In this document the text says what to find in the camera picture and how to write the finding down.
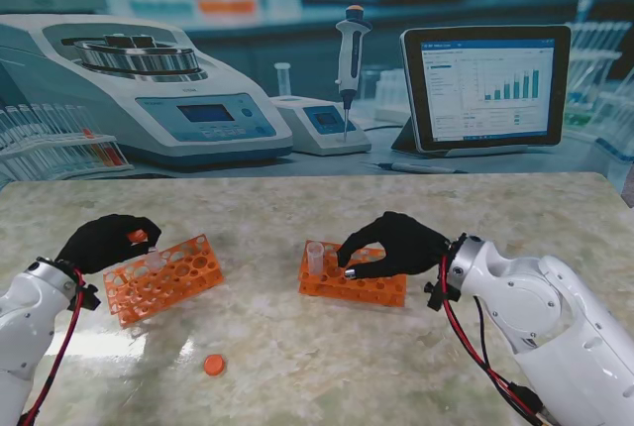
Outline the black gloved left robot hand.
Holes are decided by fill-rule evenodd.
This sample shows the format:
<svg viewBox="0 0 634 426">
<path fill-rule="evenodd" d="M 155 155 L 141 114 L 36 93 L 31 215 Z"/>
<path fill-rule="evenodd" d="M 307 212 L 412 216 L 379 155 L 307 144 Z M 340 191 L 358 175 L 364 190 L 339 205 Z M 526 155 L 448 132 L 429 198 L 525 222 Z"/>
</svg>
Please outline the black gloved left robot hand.
<svg viewBox="0 0 634 426">
<path fill-rule="evenodd" d="M 161 229 L 149 218 L 111 214 L 78 228 L 55 261 L 82 274 L 93 274 L 146 255 L 160 235 Z"/>
</svg>

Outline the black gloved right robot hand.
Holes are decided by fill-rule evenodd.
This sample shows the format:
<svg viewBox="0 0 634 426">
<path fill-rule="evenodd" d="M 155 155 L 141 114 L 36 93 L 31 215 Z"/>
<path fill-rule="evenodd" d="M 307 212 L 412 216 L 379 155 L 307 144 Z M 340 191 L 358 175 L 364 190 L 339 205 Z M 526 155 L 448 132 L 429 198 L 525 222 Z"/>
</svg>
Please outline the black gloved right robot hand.
<svg viewBox="0 0 634 426">
<path fill-rule="evenodd" d="M 373 262 L 348 267 L 352 255 L 367 245 L 379 243 L 384 256 Z M 384 212 L 370 224 L 348 237 L 337 251 L 339 268 L 355 279 L 415 275 L 436 266 L 449 251 L 450 240 L 414 218 Z"/>
</svg>

